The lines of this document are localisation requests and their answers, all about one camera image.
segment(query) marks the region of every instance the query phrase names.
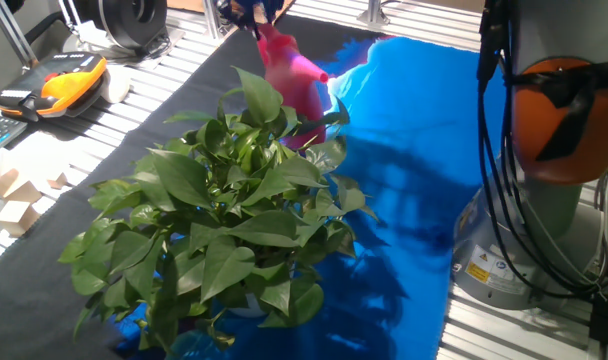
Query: plant stem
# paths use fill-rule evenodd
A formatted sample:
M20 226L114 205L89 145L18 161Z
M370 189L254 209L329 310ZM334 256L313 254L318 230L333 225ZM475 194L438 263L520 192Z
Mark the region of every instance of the plant stem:
M219 314L215 315L215 317L211 320L212 324L215 324L215 322L222 316L224 315L224 313L226 312L226 310L228 310L228 308L224 308L222 309L222 311L220 311Z

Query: yellow sticker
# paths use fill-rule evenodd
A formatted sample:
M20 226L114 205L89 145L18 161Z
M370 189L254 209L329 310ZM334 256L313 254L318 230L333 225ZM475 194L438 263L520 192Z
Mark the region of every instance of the yellow sticker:
M466 272L483 283L486 283L486 281L488 280L489 272L475 265L475 263L473 262L468 263Z

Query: table surface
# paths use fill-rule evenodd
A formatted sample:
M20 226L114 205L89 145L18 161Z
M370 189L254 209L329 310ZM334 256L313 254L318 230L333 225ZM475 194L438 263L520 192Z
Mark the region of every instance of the table surface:
M356 18L368 0L297 0L290 15L336 22L345 26L407 36L443 46L477 51L480 15L415 1L385 7L391 23L376 27ZM221 44L206 34L202 14L169 10L168 25L185 31L169 56L155 70L127 67L132 86L119 104L100 101L75 119L53 125L53 145L70 149L68 184L62 190L40 188L44 197L35 209L44 213L65 191L78 185L120 145L125 135L155 111ZM24 141L35 140L32 134ZM593 185L585 187L582 202L592 200ZM0 210L3 203L0 199ZM0 225L0 255L15 241ZM444 332L437 359L565 359L608 360L608 346L589 339L591 305L570 301L557 314L539 309L508 311L488 307L456 285L449 294Z

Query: pink toy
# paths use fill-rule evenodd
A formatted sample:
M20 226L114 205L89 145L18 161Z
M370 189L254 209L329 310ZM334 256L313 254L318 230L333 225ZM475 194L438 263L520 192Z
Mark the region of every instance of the pink toy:
M271 24L260 25L259 31L262 37L257 46L266 67L266 81L282 94L284 105L295 108L311 121L319 120L324 110L315 81L326 84L328 74L300 54L293 36L281 34ZM318 137L311 144L326 140L324 127L319 127L305 135L285 139L285 145L298 149L315 135Z

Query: blue fabric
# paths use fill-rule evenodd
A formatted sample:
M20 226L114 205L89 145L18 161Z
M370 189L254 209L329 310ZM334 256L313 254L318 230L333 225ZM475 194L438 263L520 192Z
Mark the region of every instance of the blue fabric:
M350 216L358 259L332 256L318 266L325 306L310 323L257 329L231 317L237 335L226 353L196 333L176 343L182 359L434 359L449 285L453 224L480 186L475 71L478 55L406 38L349 41L337 61L318 63L339 76L323 95L351 115L348 156L339 172L372 196L381 219ZM368 52L366 64L357 65ZM330 106L329 96L324 96ZM504 88L489 86L487 117L499 139Z

